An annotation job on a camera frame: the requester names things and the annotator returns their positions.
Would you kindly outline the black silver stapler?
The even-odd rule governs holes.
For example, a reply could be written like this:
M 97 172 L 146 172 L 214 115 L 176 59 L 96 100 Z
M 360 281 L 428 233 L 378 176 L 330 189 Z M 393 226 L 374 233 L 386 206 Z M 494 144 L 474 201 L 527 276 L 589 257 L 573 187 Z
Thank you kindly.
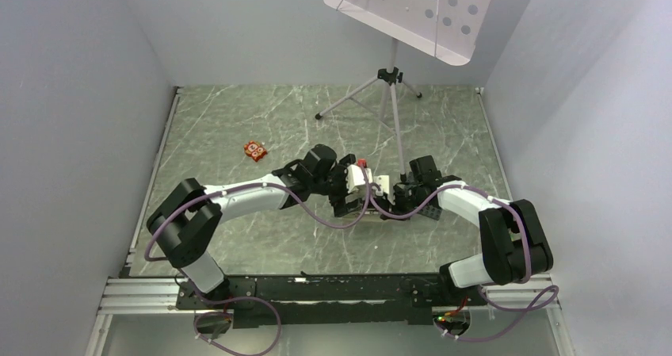
M 386 220 L 394 220 L 389 216 L 381 214 L 378 211 L 367 210 L 365 214 L 361 217 L 361 222 L 382 222 Z

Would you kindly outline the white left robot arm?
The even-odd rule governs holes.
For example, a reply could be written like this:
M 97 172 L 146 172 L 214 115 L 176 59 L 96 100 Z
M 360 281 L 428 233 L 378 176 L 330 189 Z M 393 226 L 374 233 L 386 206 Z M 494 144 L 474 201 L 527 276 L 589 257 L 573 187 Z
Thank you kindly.
M 195 178 L 180 182 L 149 216 L 151 238 L 143 257 L 167 261 L 197 288 L 197 299 L 218 308 L 227 298 L 229 279 L 208 253 L 215 230 L 223 222 L 256 212 L 300 206 L 314 216 L 306 202 L 312 195 L 328 197 L 339 215 L 347 205 L 348 168 L 370 179 L 362 161 L 348 154 L 339 159 L 326 145 L 314 146 L 302 159 L 248 182 L 206 186 Z

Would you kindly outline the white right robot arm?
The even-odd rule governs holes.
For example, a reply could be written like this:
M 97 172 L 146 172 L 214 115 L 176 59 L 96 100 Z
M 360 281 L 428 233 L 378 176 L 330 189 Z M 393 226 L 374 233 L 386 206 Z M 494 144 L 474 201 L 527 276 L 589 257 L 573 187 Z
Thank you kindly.
M 552 250 L 531 201 L 502 200 L 470 186 L 454 175 L 443 175 L 432 156 L 410 161 L 410 173 L 386 196 L 384 217 L 408 220 L 421 215 L 433 220 L 452 212 L 479 230 L 477 255 L 440 267 L 437 295 L 456 304 L 478 285 L 525 283 L 554 265 Z

